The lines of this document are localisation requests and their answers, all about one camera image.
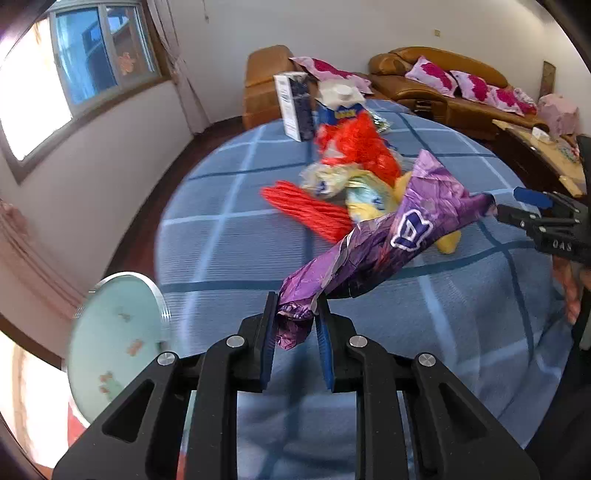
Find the printed logo on wrapper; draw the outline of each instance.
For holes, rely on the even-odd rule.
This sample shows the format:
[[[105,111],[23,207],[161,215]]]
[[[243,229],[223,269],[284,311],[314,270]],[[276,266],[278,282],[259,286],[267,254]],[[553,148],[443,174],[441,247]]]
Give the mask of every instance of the printed logo on wrapper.
[[[398,232],[392,237],[390,245],[407,252],[421,248],[421,243],[433,230],[433,224],[423,218],[419,210],[406,212],[400,220]]]

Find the framed picture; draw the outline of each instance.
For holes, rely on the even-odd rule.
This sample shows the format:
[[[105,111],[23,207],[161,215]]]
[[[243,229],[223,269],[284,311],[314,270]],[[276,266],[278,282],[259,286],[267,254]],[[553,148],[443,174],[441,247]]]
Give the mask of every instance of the framed picture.
[[[554,93],[554,81],[556,80],[556,67],[550,62],[544,60],[542,68],[542,83],[540,85],[540,95],[538,100],[545,95]]]

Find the white box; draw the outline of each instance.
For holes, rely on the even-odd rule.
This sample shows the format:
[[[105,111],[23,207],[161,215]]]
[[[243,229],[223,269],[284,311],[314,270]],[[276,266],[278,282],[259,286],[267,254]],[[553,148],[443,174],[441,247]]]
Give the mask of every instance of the white box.
[[[298,142],[314,138],[308,74],[285,72],[274,75],[275,90],[283,118],[285,134]]]

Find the metal screw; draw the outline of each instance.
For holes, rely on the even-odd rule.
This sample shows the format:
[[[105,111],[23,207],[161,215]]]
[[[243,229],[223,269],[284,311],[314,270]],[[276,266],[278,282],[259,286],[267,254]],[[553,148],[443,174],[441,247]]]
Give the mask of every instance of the metal screw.
[[[437,361],[430,353],[421,353],[418,357],[418,362],[424,367],[432,367]]]
[[[363,348],[368,344],[367,338],[362,335],[355,335],[349,339],[349,345],[357,348]]]
[[[174,353],[164,352],[158,355],[158,363],[165,367],[166,365],[170,365],[174,363]]]
[[[239,346],[244,345],[244,338],[240,335],[232,335],[226,340],[226,345],[231,348],[238,348]]]

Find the wooden coffee table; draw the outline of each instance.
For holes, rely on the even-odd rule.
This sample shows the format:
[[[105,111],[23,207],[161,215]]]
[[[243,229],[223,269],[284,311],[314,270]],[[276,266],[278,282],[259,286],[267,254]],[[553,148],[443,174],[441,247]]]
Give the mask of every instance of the wooden coffee table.
[[[557,144],[545,144],[531,130],[493,120],[499,133],[492,150],[521,179],[540,192],[559,192],[586,202],[587,188],[583,167],[564,156]]]

